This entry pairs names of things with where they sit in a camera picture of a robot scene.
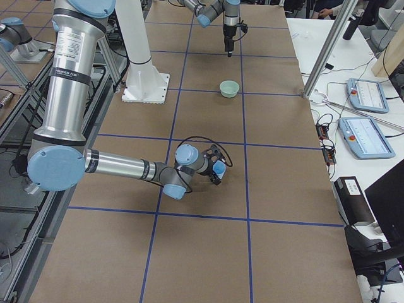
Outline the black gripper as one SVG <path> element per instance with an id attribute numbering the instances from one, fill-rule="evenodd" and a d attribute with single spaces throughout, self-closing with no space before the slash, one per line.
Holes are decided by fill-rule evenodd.
<path id="1" fill-rule="evenodd" d="M 202 171 L 201 175 L 215 176 L 215 177 L 211 177 L 210 181 L 212 184 L 214 184 L 216 186 L 219 185 L 222 181 L 213 172 L 213 164 L 217 160 L 222 161 L 222 158 L 223 158 L 219 147 L 217 147 L 216 144 L 212 144 L 208 149 L 203 151 L 203 156 L 206 158 L 208 166 L 207 166 L 207 168 L 205 168 L 204 171 Z"/>
<path id="2" fill-rule="evenodd" d="M 236 25 L 224 24 L 223 36 L 225 47 L 233 47 L 234 42 L 239 40 L 239 39 L 234 40 L 234 36 L 236 35 L 238 28 L 240 28 L 244 34 L 247 33 L 247 24 L 236 24 Z M 232 57 L 233 50 L 234 50 L 233 48 L 230 48 L 227 51 L 227 57 Z"/>

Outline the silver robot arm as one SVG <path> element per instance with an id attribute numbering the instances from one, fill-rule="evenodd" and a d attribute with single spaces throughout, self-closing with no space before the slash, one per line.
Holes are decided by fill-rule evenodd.
<path id="1" fill-rule="evenodd" d="M 235 42 L 242 38 L 234 39 L 237 31 L 240 30 L 244 35 L 248 31 L 248 25 L 241 20 L 239 14 L 241 2 L 237 0 L 224 0 L 213 1 L 211 4 L 203 4 L 200 1 L 179 0 L 178 3 L 190 9 L 203 28 L 209 26 L 220 15 L 223 15 L 224 48 L 227 57 L 232 57 Z"/>
<path id="2" fill-rule="evenodd" d="M 117 15 L 129 61 L 123 101 L 165 101 L 170 76 L 158 72 L 152 63 L 139 1 L 56 1 L 52 18 L 56 47 L 44 120 L 34 131 L 28 154 L 30 180 L 47 191 L 63 191 L 87 173 L 118 175 L 156 182 L 174 199 L 190 191 L 194 174 L 221 183 L 225 162 L 217 144 L 205 151 L 180 144 L 171 167 L 86 148 L 81 128 L 90 74 L 112 13 Z"/>

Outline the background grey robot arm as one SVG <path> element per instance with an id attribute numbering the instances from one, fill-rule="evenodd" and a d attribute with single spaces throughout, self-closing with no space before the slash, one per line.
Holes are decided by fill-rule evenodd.
<path id="1" fill-rule="evenodd" d="M 1 47 L 17 63 L 38 64 L 53 52 L 53 43 L 35 40 L 17 17 L 1 20 Z"/>

